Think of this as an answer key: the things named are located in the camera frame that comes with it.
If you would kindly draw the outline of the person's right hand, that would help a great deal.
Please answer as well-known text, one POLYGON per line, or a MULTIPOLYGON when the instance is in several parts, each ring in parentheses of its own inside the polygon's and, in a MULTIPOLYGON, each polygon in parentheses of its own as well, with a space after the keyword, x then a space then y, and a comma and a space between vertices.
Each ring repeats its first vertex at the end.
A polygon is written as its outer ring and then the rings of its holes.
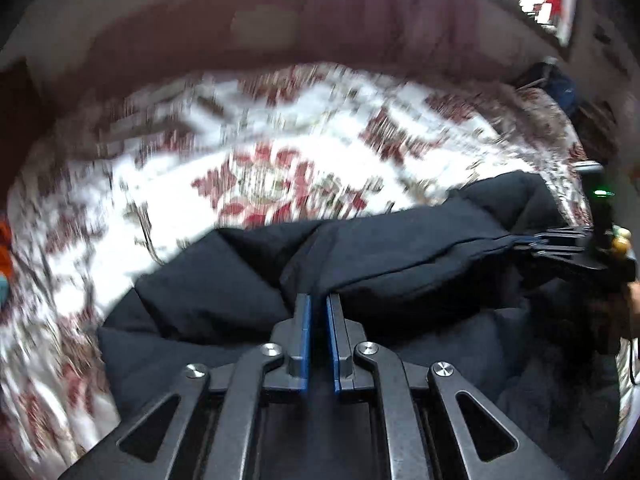
POLYGON ((618 324, 625 339, 637 339, 640 334, 640 283, 634 281, 626 286, 617 307, 618 324))

